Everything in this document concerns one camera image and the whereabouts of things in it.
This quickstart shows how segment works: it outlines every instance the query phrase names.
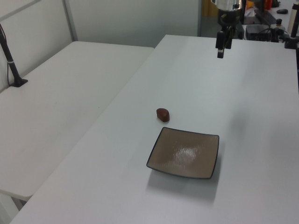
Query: brown ceramic plate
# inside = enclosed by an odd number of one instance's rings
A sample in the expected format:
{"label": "brown ceramic plate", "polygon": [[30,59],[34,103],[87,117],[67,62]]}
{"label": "brown ceramic plate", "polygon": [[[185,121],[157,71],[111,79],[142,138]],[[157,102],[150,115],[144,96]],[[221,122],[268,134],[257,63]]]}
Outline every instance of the brown ceramic plate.
{"label": "brown ceramic plate", "polygon": [[195,179],[213,175],[219,136],[162,128],[146,164],[167,174]]}

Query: white table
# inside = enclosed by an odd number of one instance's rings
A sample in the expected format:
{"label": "white table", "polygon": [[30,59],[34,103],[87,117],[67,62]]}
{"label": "white table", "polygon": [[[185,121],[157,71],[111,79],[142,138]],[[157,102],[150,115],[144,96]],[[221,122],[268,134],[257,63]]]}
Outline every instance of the white table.
{"label": "white table", "polygon": [[[146,167],[163,126],[220,136],[211,180]],[[298,146],[294,50],[166,36],[12,224],[294,224]]]}
{"label": "white table", "polygon": [[[295,0],[279,0],[280,4],[277,8],[271,8],[269,12],[276,18],[276,19],[282,19],[281,24],[285,27],[285,29],[288,29],[290,16],[292,12],[292,7],[295,2]],[[288,14],[277,14],[276,11],[279,9],[287,9],[289,11]]]}
{"label": "white table", "polygon": [[73,42],[0,94],[0,193],[28,200],[153,51]]}

